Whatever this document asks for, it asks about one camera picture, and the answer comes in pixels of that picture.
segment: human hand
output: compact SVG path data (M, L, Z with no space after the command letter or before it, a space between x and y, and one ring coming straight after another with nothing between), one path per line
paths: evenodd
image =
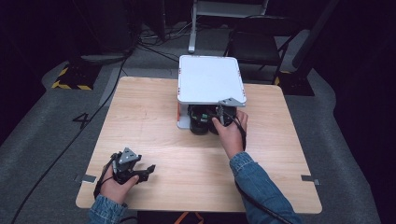
M137 183L139 175L134 175L125 184L121 185L113 179L113 165L110 165L105 173L104 182L100 193L111 201L123 204L128 191Z
M248 127L248 114L238 110L236 111L236 116L241 121L241 126L246 132ZM238 152L244 151L242 135L234 122L229 126L224 127L221 125L218 119L213 118L212 121L216 127L216 130L218 130L221 144L224 147L229 159L231 159Z

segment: black cable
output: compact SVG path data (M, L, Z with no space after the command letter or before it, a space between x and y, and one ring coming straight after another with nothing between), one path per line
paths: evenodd
M165 58L167 58L167 59L170 59L170 60L172 60L172 61L178 63L178 60L175 60L175 59L173 59L173 58L171 58L171 57L168 57L168 56L166 56L165 54L163 54L163 53L161 53L161 52L159 52L159 51L157 51L157 50L155 50L155 49L148 48L148 47L146 47L146 46L144 46L144 45L142 45L142 44L139 44L139 46L141 46L141 47L143 47L143 48L145 48L145 49L148 49L148 50L150 50L150 51L152 51L152 52L154 52L154 53L158 53L158 54L162 55L163 57L165 57Z
M247 147L247 132L244 130L244 128L241 125L241 121L239 120L238 117L233 117L230 114L228 114L227 112L223 111L223 114L227 115L230 119L233 120L233 122L236 124L236 127L238 128L239 132L241 133L241 137L242 137L242 148L246 149Z
M121 74L121 70L122 67L124 66L125 62L126 62L127 58L124 59L124 61L122 62L121 66L120 66L120 71L119 71L119 75L117 80L120 79L120 74ZM50 172L50 170L52 169L52 167L55 165L55 163L62 157L62 155L67 151L67 149L69 149L72 144L76 141L76 139L81 135L82 131L84 131L84 129L90 124L90 122L93 120L93 118L99 113L99 111L105 106L105 104L107 103L107 101L110 99L110 97L112 96L114 90L116 89L118 84L118 81L116 82L116 84L113 87L113 90L111 91L111 93L107 96L107 98L105 99L105 101L102 103L102 105L95 111L95 113L91 116L91 119L89 121L87 121L85 123L84 126L82 126L82 128L79 130L79 132L73 137L73 139L67 144L67 146L64 148L64 150L61 152L61 154L59 154L59 156L52 162L52 164L49 166L49 168L44 172L44 174L42 176L40 176L40 178L35 182L35 185L32 187L32 189L29 191L29 193L26 195L26 197L23 199L23 202L21 203L20 207L18 208L17 212L14 215L14 218L12 218L11 224L14 224L15 221L17 220L18 215L20 214L23 206L26 204L27 200L30 198L30 196L32 195L33 191L35 191L35 189L37 188L38 184L44 179L44 177Z
M151 46L151 47L152 47L152 46L160 46L160 45L162 45L162 44L164 44L164 43L166 43L166 42L168 42L168 41L170 41L170 40L176 40L176 39L181 38L183 35L186 35L186 32L187 32L187 30L188 30L187 28L188 28L191 24L192 24L192 22L189 22L187 25L181 27L180 29L178 29L178 30L176 30L176 31L174 31L174 30L175 30L175 27L165 28L165 29L170 29L171 31L165 34L165 40L164 40L164 41L161 41L161 39L160 39L157 35L155 35L154 33L151 33L151 32L149 31L149 29L143 30L141 34L143 34L143 33L145 33L145 32L147 32L148 34L147 34L146 36L141 36L141 37L140 37L140 38L141 38L141 39L140 39L140 42L141 42L142 44L146 45L146 46ZM154 37L156 37L154 43L143 42L143 40L142 40L142 39L154 38Z
M129 58L131 56L132 52L128 52L127 54L118 57L118 58L111 58L111 59L101 59L101 60L92 60L92 59L83 59L86 63L89 65L108 65L112 63L119 63L122 62L123 60Z
M148 49L141 49L141 48L139 48L139 47L137 47L138 49L140 49L140 50L143 50L143 51L147 51L147 52L152 52L152 50L148 50ZM173 56L173 57L175 57L175 58L179 58L179 56L177 56L176 54L172 54L172 53L166 53L166 52L163 52L163 51L158 51L158 50L155 50L156 52L159 52L159 53L162 53L162 54L167 54L167 55L170 55L170 56Z
M122 72L125 74L125 76L128 77L128 74L123 70L123 68L122 68Z
M100 189L102 188L102 185L109 179L113 178L113 176L109 177L106 180L103 180L103 178L105 177L105 174L107 172L108 167L110 167L111 163L113 163L113 161L117 158L117 154L113 154L111 155L111 159L110 161L105 165L105 167L103 168L102 174L100 175L99 180L96 182L96 186L95 186L95 190L93 191L93 198L96 199L96 197L99 195L100 193Z

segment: denim jacket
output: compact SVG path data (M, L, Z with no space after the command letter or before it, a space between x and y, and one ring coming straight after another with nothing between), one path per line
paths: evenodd
M260 204L278 213L289 222L302 223L294 213L289 201L283 196L268 174L246 152L236 154L230 160L236 183L242 191ZM255 205L242 197L247 211L247 220L250 224L281 223L271 217ZM125 210L126 204L119 205L108 198L98 195L90 210L90 223L119 223Z
M240 152L233 156L230 160L230 166L239 188L254 201L264 204L293 224L302 223L297 214L294 213L289 201L283 196L268 174L246 152ZM244 197L242 197L242 200L247 211L247 221L250 224L281 223L248 202Z

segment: wooden table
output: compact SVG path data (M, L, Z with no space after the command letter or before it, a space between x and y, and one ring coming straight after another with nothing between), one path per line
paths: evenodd
M316 214L321 204L282 91L245 84L247 149L290 200L297 213ZM148 182L134 186L131 209L244 212L219 137L177 127L177 80L123 77L92 154L87 175L100 176L109 157L129 147L142 155L136 169L156 164ZM76 203L92 206L95 185L82 183Z

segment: white box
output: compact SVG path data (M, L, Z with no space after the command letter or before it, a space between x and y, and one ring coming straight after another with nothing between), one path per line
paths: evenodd
M178 68L177 127L190 128L188 105L216 105L220 100L247 100L238 61L231 57L182 55Z

